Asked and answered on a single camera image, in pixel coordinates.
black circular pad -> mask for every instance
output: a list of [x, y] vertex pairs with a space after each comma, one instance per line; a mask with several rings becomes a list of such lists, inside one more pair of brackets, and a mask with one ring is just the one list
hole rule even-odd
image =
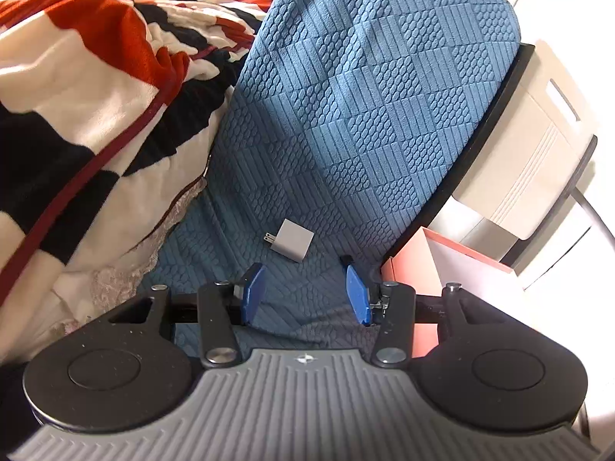
[[130, 383], [139, 374], [139, 360], [124, 350], [92, 350], [68, 366], [68, 375], [89, 390], [113, 390]]
[[525, 390], [544, 377], [542, 362], [521, 350], [490, 350], [479, 355], [472, 364], [476, 378], [500, 390]]
[[443, 413], [490, 431], [571, 422], [587, 390], [574, 354], [518, 322], [467, 325], [417, 371], [420, 389]]
[[186, 354], [159, 334], [165, 310], [159, 301], [146, 323], [102, 316], [38, 354], [23, 378], [35, 414], [71, 431], [112, 433], [173, 410], [189, 390], [192, 369]]

gray ribbed panel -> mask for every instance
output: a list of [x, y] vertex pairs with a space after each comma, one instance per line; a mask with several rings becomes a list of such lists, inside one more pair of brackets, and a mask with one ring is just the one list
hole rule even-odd
[[207, 371], [179, 408], [149, 426], [89, 436], [41, 428], [14, 461], [585, 461], [597, 456], [567, 428], [489, 435], [433, 410], [401, 371], [357, 350], [255, 350]]

cable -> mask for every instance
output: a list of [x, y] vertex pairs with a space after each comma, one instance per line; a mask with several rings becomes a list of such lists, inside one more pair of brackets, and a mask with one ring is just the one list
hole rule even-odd
[[609, 244], [611, 244], [611, 247], [615, 250], [615, 236], [613, 236], [613, 232], [609, 230], [607, 224], [602, 221], [602, 218], [600, 218], [598, 212], [596, 212], [596, 210], [593, 209], [593, 206], [589, 204], [589, 201], [585, 199], [583, 193], [575, 187], [570, 192], [570, 195], [575, 201], [577, 201], [577, 203], [579, 203], [579, 206], [582, 207], [583, 211], [585, 211], [585, 213], [589, 216], [592, 224], [602, 232], [602, 235], [607, 239], [607, 241], [609, 241]]

pink box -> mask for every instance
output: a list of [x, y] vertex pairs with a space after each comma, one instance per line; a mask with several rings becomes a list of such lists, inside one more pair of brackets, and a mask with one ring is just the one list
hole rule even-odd
[[[432, 296], [440, 296], [446, 283], [458, 282], [512, 317], [523, 320], [529, 313], [525, 293], [511, 268], [424, 227], [387, 260], [381, 273], [385, 281], [398, 281], [412, 286], [417, 294]], [[414, 326], [413, 357], [422, 357], [437, 345], [437, 325]]]

chair backrest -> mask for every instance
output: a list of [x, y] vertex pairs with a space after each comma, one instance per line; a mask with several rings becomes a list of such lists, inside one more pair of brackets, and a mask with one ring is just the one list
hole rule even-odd
[[453, 197], [527, 239], [569, 181], [597, 121], [544, 41]]

